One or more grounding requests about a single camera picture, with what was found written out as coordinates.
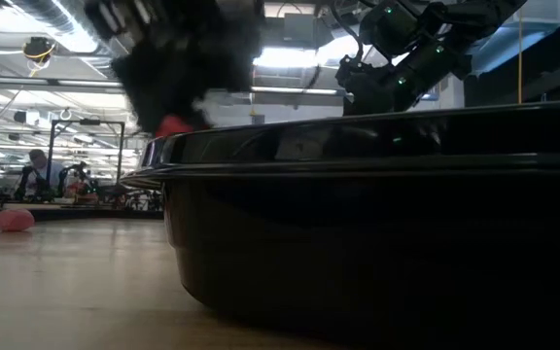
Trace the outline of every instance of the man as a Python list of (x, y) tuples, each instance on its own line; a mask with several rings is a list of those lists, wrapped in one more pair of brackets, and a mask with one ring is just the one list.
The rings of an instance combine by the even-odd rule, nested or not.
[[(48, 160), (47, 156), (42, 150), (31, 150), (29, 151), (29, 160), (31, 160), (32, 167), (38, 172), (41, 178), (47, 180), (47, 167), (48, 167)], [(64, 165), (52, 161), (51, 162), (51, 178), (49, 179), (49, 186), (51, 186), (52, 190), (57, 189), (57, 185), (59, 184), (59, 172), (62, 171)], [(27, 178), (27, 189), (29, 191), (36, 191), (36, 174), (31, 173)]]

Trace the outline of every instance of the black plastic tub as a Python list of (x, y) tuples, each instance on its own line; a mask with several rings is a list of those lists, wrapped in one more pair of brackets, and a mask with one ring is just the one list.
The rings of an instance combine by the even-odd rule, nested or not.
[(560, 104), (157, 139), (181, 279), (224, 313), (391, 348), (560, 349)]

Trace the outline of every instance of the metal frame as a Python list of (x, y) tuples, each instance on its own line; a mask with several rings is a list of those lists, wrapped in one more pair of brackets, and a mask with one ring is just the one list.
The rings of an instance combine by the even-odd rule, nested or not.
[[(59, 124), (59, 123), (65, 123), (66, 126), (62, 129), (62, 130), (56, 130), (55, 127)], [(60, 133), (64, 132), (66, 130), (66, 127), (68, 127), (68, 125), (70, 125), (71, 123), (78, 123), (80, 125), (101, 125), (101, 124), (117, 124), (121, 126), (121, 142), (120, 142), (120, 148), (118, 150), (118, 172), (116, 174), (116, 183), (118, 183), (121, 180), (121, 170), (123, 168), (123, 146), (124, 146), (124, 122), (103, 122), (103, 121), (95, 121), (95, 120), (83, 120), (83, 121), (61, 121), (61, 120), (55, 120), (55, 121), (51, 121), (51, 137), (49, 140), (49, 156), (47, 158), (47, 183), (50, 183), (51, 180), (51, 164), (52, 164), (52, 160), (53, 160), (53, 145), (55, 142), (55, 137), (59, 136)]]

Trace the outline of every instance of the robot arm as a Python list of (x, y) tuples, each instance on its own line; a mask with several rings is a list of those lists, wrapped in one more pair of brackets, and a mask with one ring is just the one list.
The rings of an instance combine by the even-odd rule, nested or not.
[[(405, 111), (447, 74), (463, 79), (471, 71), (471, 46), (493, 34), (525, 2), (421, 1), (428, 4), (422, 12), (413, 5), (416, 0), (368, 2), (372, 7), (360, 35), (352, 33), (359, 44), (373, 44), (388, 58), (409, 56), (398, 66), (380, 68), (362, 63), (360, 52), (344, 57), (336, 78), (354, 96), (345, 101), (344, 114)], [(340, 23), (333, 1), (327, 3)], [(156, 132), (169, 115), (181, 117), (192, 129), (206, 128), (195, 100), (211, 88), (250, 89), (252, 61), (262, 50), (263, 11), (263, 0), (87, 4), (87, 14), (104, 39), (118, 37), (131, 44), (130, 55), (116, 59), (113, 69), (147, 132)]]

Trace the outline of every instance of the pipe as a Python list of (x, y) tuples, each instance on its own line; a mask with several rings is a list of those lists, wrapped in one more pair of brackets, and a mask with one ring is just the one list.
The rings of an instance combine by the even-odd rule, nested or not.
[[(13, 9), (26, 15), (45, 27), (45, 32), (61, 46), (74, 54), (110, 55), (115, 57), (125, 52), (104, 44), (95, 34), (92, 24), (88, 21), (83, 2), (77, 0), (5, 0)], [(82, 61), (107, 78), (114, 77), (105, 62), (93, 62), (90, 57)]]

